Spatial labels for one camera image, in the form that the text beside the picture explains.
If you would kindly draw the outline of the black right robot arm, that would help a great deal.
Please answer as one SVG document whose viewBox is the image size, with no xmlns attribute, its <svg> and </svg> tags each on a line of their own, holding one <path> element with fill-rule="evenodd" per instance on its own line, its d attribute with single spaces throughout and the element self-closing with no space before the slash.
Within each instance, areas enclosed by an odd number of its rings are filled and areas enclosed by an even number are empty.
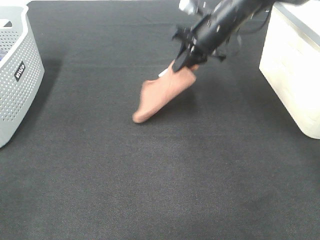
<svg viewBox="0 0 320 240">
<path fill-rule="evenodd" d="M 181 46 L 172 65 L 173 72 L 205 63 L 208 57 L 223 61 L 226 55 L 218 48 L 228 43 L 242 24 L 273 3 L 273 0 L 222 0 L 211 10 L 205 3 L 181 0 L 179 10 L 201 19 L 192 27 L 177 26 L 174 29 L 172 38 L 180 40 Z"/>
</svg>

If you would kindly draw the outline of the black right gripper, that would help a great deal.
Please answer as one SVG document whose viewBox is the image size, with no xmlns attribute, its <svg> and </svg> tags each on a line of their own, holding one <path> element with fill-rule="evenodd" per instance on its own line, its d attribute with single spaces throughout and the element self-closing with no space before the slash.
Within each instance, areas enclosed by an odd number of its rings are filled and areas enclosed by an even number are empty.
<svg viewBox="0 0 320 240">
<path fill-rule="evenodd" d="M 206 13 L 192 27 L 176 26 L 172 38 L 181 42 L 180 50 L 172 64 L 172 70 L 178 72 L 184 67 L 206 63 L 208 57 L 221 62 L 226 55 L 217 48 L 228 42 L 232 33 L 244 23 L 244 10 L 221 9 Z"/>
</svg>

